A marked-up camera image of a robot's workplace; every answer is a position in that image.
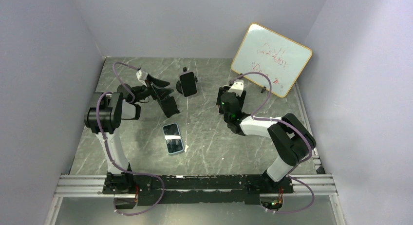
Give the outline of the black folding phone stand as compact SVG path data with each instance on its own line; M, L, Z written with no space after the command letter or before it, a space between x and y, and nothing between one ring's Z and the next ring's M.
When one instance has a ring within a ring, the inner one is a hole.
M170 118L173 115L180 113L175 98L173 96L168 95L163 99L158 99L157 102L167 118Z

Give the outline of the purple phone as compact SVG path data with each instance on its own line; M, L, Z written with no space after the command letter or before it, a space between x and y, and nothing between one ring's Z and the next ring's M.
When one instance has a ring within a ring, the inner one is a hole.
M194 72L185 72L179 76L181 90L184 97L197 94L196 77Z

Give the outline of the blue cased phone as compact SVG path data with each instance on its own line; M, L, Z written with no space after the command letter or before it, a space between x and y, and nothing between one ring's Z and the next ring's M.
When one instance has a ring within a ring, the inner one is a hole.
M176 155L184 152L185 145L182 140L181 132L177 123L163 126L162 131L169 155Z

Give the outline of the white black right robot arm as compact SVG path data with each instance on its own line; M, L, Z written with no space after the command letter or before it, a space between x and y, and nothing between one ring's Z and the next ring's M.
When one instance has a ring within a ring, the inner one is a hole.
M272 140L278 157L261 175L263 188L276 192L282 185L281 180L305 157L309 157L316 147L316 141L297 117L288 113L282 117L255 117L242 111L241 95L230 91L228 86L219 88L216 104L223 114L227 127L241 136L254 135Z

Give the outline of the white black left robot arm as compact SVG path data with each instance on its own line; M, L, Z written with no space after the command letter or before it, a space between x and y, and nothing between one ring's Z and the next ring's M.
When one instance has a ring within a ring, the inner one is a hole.
M127 160L119 127L123 120L138 120L141 115L141 100L157 101L166 117L179 111L171 94L170 82L157 79L148 73L136 74L139 86L121 83L115 93L94 93L85 114L85 126L98 138L107 162L107 174L103 193L131 193L136 190L131 165Z

